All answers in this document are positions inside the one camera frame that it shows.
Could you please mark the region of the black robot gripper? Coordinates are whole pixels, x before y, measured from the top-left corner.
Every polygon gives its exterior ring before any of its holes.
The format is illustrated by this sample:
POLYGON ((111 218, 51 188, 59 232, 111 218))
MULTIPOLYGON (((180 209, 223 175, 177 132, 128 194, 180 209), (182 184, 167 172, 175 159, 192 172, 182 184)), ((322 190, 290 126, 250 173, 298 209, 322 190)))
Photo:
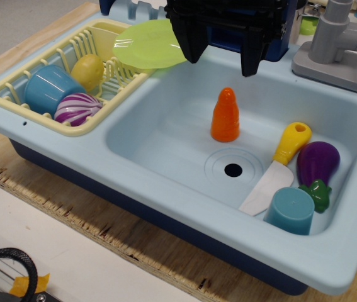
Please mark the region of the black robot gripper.
POLYGON ((168 1, 166 14, 184 57, 197 63, 208 46, 207 28, 244 32, 241 69, 256 75, 274 38, 285 31, 288 1, 168 1))

